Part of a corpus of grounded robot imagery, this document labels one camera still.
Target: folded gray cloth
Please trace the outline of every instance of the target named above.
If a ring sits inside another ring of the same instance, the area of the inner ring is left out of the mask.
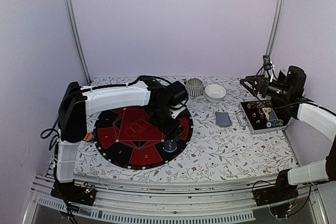
[[[232,122],[227,112],[216,112],[216,124],[220,127],[231,126]]]

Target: purple wall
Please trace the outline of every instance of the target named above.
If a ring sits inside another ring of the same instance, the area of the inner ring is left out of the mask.
[[[307,96],[336,111],[336,0],[285,0],[272,59],[278,69],[295,65],[307,74]],[[287,130],[301,165],[325,158],[331,143],[296,122]],[[330,223],[336,220],[336,183],[320,187]]]
[[[244,76],[265,53],[276,0],[73,0],[93,77]]]
[[[51,126],[70,81],[82,81],[63,0],[1,0],[0,223],[20,223]]]

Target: ventilation grille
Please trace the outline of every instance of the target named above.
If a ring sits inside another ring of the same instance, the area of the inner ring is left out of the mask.
[[[49,199],[43,196],[39,196],[38,200],[40,205],[66,212],[66,205],[58,200]],[[83,216],[95,220],[105,220],[107,222],[113,222],[117,224],[221,224],[221,223],[241,223],[246,221],[255,220],[252,211],[245,211],[229,215],[218,215],[209,217],[142,217],[114,214],[107,211],[100,211],[95,209],[85,210],[85,214],[81,212],[77,213],[79,216]]]

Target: round game board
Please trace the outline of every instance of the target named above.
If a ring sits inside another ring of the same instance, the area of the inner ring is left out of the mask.
[[[94,125],[97,149],[106,160],[123,168],[147,169],[163,165],[178,156],[192,136],[189,111],[180,114],[178,119],[184,132],[177,142],[177,150],[168,153],[163,149],[165,135],[150,123],[144,109],[103,111]]]

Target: floral tablecloth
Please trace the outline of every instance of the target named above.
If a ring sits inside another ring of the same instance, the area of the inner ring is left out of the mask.
[[[190,77],[166,78],[181,81]],[[282,169],[297,166],[282,131],[251,135],[248,127],[239,125],[235,115],[239,102],[255,98],[239,84],[238,78],[197,78],[205,85],[215,83],[223,86],[227,94],[221,103],[210,103],[204,96],[190,98],[187,107],[194,122],[193,136],[176,159],[152,169],[124,169],[104,159],[94,144],[82,141],[77,152],[75,173],[145,182],[205,182],[276,174]],[[125,83],[134,79],[98,78],[92,85]],[[216,111],[228,112],[232,126],[217,126]],[[87,117],[88,131],[93,131],[98,116],[99,113],[96,113]]]

